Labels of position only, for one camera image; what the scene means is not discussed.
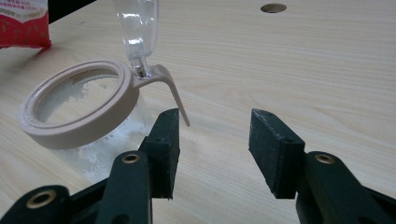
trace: beige handle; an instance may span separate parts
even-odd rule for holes
[[[134,89],[144,87],[144,86],[148,85],[149,83],[156,82],[156,81],[161,81],[161,82],[166,83],[175,98],[177,107],[181,113],[181,116],[184,119],[184,122],[186,122],[186,125],[188,127],[190,127],[189,118],[187,117],[186,110],[184,109],[184,106],[181,103],[180,96],[178,95],[178,91],[177,91],[175,82],[172,79],[172,76],[169,73],[169,71],[164,66],[162,66],[160,64],[151,66],[150,70],[151,70],[151,74],[152,74],[151,77],[134,76]]]

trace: wooden table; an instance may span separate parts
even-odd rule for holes
[[[161,1],[148,58],[172,73],[191,119],[180,122],[174,200],[154,200],[155,223],[298,223],[248,152],[250,110],[271,111],[306,142],[340,157],[359,181],[396,197],[396,2]],[[73,194],[81,175],[19,128],[22,100],[39,83],[88,60],[127,62],[111,1],[50,25],[48,50],[0,49],[0,216],[49,184]],[[176,107],[161,83],[143,88],[153,115]]]

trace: beige plastic rim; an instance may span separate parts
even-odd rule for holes
[[[45,123],[37,118],[40,100],[52,88],[81,73],[106,69],[118,75],[113,94],[87,115],[63,123]],[[117,128],[132,112],[139,89],[128,65],[116,60],[91,61],[67,68],[43,82],[21,105],[20,126],[38,144],[53,149],[80,147],[93,142]]]

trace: dark background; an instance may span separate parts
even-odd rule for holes
[[[94,1],[95,0],[49,0],[49,23],[57,21]]]

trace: red and white bag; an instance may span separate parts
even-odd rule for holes
[[[48,0],[0,0],[0,48],[49,48]]]

